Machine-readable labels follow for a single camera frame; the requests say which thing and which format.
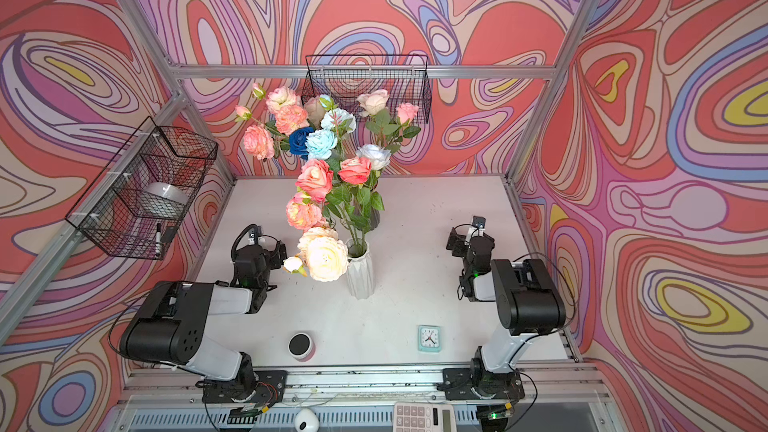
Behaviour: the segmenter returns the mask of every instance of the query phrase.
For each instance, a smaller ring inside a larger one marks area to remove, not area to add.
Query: flower bouquet
[[[296,93],[287,87],[269,93],[258,83],[253,88],[258,100],[266,99],[274,119],[260,122],[247,108],[235,109],[237,121],[255,121],[245,132],[246,152],[260,160],[290,153],[306,161],[296,180],[296,194],[286,206],[288,223],[303,230],[304,235],[299,240],[299,253],[285,260],[284,268],[328,282],[345,274],[350,263],[358,274],[360,263],[368,269],[362,270],[367,277],[360,277],[367,283],[358,287],[352,274],[348,274],[348,281],[355,296],[367,297],[366,293],[372,293],[372,264],[366,234],[372,229],[375,211],[384,210],[376,186],[391,155],[405,140],[420,133],[421,128],[413,125],[418,107],[401,103],[393,115],[387,107],[387,90],[361,94],[357,99],[360,116],[368,117],[365,127],[374,143],[347,156],[343,143],[356,130],[357,119],[331,96],[313,97],[302,107]],[[350,231],[352,238],[347,244],[339,240],[337,224]]]

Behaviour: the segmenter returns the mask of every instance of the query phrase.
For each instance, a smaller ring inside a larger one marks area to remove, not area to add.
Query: calculator
[[[456,432],[453,406],[398,402],[392,418],[392,432]]]

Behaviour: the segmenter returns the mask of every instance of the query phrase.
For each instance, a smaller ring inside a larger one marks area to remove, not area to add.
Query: black wire basket
[[[331,96],[358,122],[363,108],[357,97],[386,89],[387,106],[394,116],[398,105],[418,106],[413,123],[429,123],[432,114],[432,86],[427,77],[429,58],[423,54],[317,54],[308,55],[306,79],[301,92],[302,104],[322,94]]]
[[[191,130],[155,126],[95,206],[73,212],[89,187],[67,222],[107,255],[161,260],[217,152],[215,141]]]

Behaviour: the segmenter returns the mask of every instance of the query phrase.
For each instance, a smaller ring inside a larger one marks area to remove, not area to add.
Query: dark blue flower
[[[303,129],[295,130],[288,137],[288,145],[290,146],[290,153],[294,156],[298,156],[306,160],[308,152],[306,151],[306,137],[314,132],[312,127],[304,127]]]

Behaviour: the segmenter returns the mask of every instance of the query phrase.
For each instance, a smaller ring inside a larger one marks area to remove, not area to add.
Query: blue rose
[[[339,140],[331,130],[315,130],[306,138],[306,150],[309,158],[325,160],[331,157],[331,150],[336,147]]]
[[[312,133],[314,129],[312,127],[304,127],[302,129],[294,130],[288,137],[288,145],[290,146],[290,153],[294,156],[301,157],[306,160],[306,138]]]

